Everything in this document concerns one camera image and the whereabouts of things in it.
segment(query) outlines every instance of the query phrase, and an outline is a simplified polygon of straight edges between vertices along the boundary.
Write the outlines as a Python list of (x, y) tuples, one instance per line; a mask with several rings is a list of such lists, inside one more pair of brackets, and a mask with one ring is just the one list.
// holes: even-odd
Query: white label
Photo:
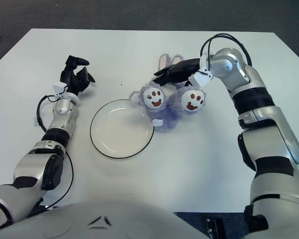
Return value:
[(153, 119), (152, 124), (154, 127), (162, 126), (163, 125), (163, 120), (162, 119)]

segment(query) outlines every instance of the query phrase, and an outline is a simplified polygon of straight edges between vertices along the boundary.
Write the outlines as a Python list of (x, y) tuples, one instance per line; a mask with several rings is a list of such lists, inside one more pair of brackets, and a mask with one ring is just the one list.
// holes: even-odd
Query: bunny ear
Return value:
[(172, 65), (175, 65), (177, 64), (178, 62), (181, 62), (184, 60), (184, 57), (182, 57), (181, 55), (175, 55), (172, 60), (171, 60), (171, 64)]
[(158, 70), (160, 71), (161, 69), (164, 69), (166, 66), (169, 65), (170, 65), (170, 56), (167, 53), (161, 55), (158, 61)]
[(129, 97), (132, 105), (141, 105), (140, 93), (138, 91), (133, 91)]

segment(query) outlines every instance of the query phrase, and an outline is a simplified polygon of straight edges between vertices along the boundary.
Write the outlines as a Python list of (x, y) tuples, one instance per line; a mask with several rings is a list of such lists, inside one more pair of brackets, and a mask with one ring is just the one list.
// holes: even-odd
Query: robotic arm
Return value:
[(89, 62), (69, 56), (60, 83), (54, 85), (57, 101), (51, 126), (18, 163), (13, 183), (0, 185), (0, 229), (25, 219), (43, 195), (60, 183), (65, 148), (77, 117), (78, 93), (95, 82), (86, 67), (74, 75), (78, 65)]
[(239, 114), (243, 131), (238, 145), (244, 162), (256, 171), (245, 220), (253, 238), (299, 238), (299, 142), (258, 72), (241, 53), (224, 48), (190, 81), (193, 85), (219, 78)]

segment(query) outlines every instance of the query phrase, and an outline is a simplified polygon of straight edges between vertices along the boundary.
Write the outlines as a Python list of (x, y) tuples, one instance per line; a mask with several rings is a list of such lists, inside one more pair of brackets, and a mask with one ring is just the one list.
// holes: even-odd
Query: purple plush toy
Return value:
[[(181, 60), (183, 57), (180, 55), (175, 55), (171, 60), (168, 54), (163, 54), (159, 58), (158, 69), (161, 70)], [(142, 87), (139, 92), (135, 91), (130, 95), (131, 103), (143, 106), (152, 124), (160, 131), (175, 128), (182, 115), (196, 113), (205, 100), (204, 92), (197, 87), (184, 87), (184, 82), (174, 86), (178, 90), (169, 99), (163, 88), (153, 81)]]
[(168, 131), (176, 126), (178, 119), (166, 107), (166, 95), (159, 84), (149, 82), (139, 92), (133, 92), (130, 101), (145, 108), (147, 116), (157, 129)]

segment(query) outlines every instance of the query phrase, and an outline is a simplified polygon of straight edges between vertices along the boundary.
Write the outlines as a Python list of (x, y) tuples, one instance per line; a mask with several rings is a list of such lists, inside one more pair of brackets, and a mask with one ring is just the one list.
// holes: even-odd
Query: plate rim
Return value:
[(113, 159), (126, 159), (126, 158), (130, 158), (130, 157), (133, 157), (133, 156), (137, 155), (138, 153), (142, 152), (142, 151), (148, 146), (148, 144), (151, 142), (151, 139), (153, 138), (154, 131), (155, 131), (155, 127), (152, 125), (152, 127), (153, 127), (153, 131), (152, 131), (152, 133), (151, 133), (151, 136), (150, 136), (149, 141), (147, 142), (147, 144), (146, 144), (140, 151), (136, 152), (135, 154), (132, 154), (132, 155), (130, 155), (130, 156), (126, 156), (126, 157), (112, 157), (112, 156), (108, 156), (108, 155), (104, 154), (103, 152), (101, 152), (101, 151), (97, 148), (97, 146), (95, 146), (95, 144), (94, 144), (94, 142), (93, 142), (92, 134), (91, 134), (92, 123), (93, 123), (93, 120), (94, 120), (95, 116), (97, 115), (97, 113), (98, 113), (101, 109), (103, 109), (103, 108), (104, 108), (105, 106), (107, 106), (108, 104), (111, 104), (111, 103), (116, 102), (116, 101), (130, 101), (130, 100), (128, 100), (128, 99), (114, 100), (114, 101), (111, 101), (111, 102), (106, 103), (106, 104), (103, 105), (101, 108), (99, 108), (98, 111), (96, 111), (96, 113), (94, 114), (94, 116), (93, 116), (93, 118), (92, 118), (92, 120), (91, 120), (91, 123), (90, 123), (90, 139), (91, 139), (91, 142), (92, 142), (93, 146), (94, 146), (94, 147), (96, 148), (96, 150), (97, 150), (98, 152), (100, 152), (102, 155), (104, 155), (104, 156), (106, 156), (106, 157), (109, 157), (109, 158), (113, 158)]

